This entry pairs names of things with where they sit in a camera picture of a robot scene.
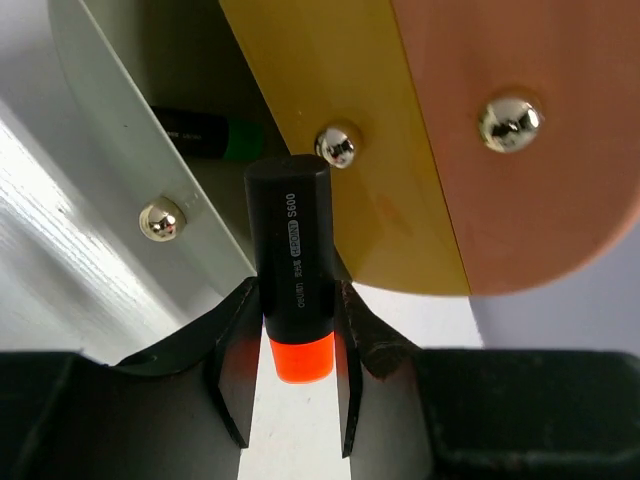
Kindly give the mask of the pale green bottom drawer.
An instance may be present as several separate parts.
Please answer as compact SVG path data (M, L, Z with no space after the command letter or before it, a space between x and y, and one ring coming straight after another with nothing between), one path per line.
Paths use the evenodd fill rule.
M129 200L137 233L166 197L187 224L174 240L138 235L142 261L182 310L196 314L254 272L244 190L249 156L181 154L155 109L215 114L255 126L259 158L287 148L216 1L52 1L53 37L83 124Z

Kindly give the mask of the orange top drawer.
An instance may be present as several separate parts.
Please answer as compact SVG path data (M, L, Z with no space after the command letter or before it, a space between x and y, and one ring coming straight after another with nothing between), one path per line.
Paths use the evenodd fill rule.
M542 285L639 215L635 1L397 1L470 289Z

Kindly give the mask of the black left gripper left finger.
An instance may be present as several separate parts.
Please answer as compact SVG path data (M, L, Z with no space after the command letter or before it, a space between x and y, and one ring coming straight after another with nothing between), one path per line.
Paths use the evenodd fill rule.
M109 366L73 352L1 356L5 479L234 479L261 339L255 278Z

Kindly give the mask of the orange cap black highlighter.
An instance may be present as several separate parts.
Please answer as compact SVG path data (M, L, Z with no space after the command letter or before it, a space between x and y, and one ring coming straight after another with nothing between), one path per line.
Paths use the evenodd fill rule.
M261 308L278 377L333 369L335 250L329 165L304 154L259 160L245 191Z

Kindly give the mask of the green cap black highlighter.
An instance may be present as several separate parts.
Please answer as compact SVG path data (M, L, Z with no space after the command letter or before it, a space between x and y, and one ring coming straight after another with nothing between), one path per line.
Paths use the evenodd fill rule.
M182 156L250 161L263 151L264 132L254 122L158 106L151 110Z

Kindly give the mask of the yellow drawer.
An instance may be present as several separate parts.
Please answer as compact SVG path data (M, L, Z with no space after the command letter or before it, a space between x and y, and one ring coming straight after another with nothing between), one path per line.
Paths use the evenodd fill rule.
M355 148L331 172L351 277L405 293L470 292L388 1L225 1L222 10L294 154L328 129Z

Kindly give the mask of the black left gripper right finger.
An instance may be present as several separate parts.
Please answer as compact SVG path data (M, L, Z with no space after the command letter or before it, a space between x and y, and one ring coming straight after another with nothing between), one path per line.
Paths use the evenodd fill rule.
M639 361L425 349L335 287L342 455L355 479L635 479Z

